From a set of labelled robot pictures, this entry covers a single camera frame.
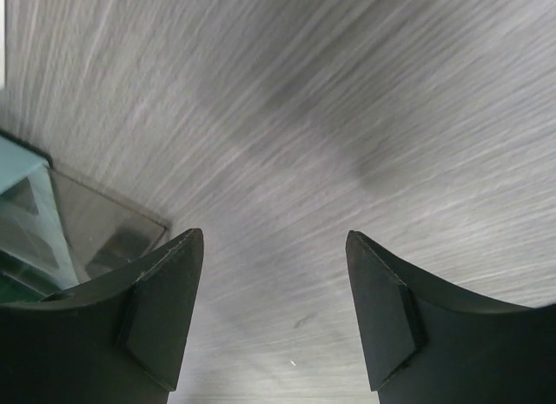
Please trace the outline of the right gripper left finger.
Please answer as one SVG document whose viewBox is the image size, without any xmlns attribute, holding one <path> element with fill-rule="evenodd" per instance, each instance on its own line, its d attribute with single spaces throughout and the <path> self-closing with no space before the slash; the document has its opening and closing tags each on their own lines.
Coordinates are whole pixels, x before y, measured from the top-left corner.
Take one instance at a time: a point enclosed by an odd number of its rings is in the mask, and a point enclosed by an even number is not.
<svg viewBox="0 0 556 404">
<path fill-rule="evenodd" d="M 192 228 L 41 301 L 1 307 L 4 403 L 165 403 L 176 390 L 203 262 Z"/>
</svg>

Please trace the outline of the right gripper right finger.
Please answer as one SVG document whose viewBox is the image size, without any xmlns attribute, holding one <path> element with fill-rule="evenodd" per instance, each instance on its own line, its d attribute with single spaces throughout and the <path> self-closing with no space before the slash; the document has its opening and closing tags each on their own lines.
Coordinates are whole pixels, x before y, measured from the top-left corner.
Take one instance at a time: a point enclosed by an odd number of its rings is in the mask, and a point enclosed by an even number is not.
<svg viewBox="0 0 556 404">
<path fill-rule="evenodd" d="M 555 307 L 443 280 L 359 231 L 347 271 L 369 386 L 382 403 L 552 403 Z"/>
</svg>

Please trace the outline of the teal makeup drawer organizer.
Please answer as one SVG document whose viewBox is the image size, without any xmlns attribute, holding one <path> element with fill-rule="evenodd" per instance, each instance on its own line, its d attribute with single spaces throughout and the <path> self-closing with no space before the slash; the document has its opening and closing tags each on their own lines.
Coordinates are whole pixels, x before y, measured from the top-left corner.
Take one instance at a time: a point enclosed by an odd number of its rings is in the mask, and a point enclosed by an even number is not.
<svg viewBox="0 0 556 404">
<path fill-rule="evenodd" d="M 41 301 L 167 241 L 168 224 L 1 135 L 1 302 Z"/>
</svg>

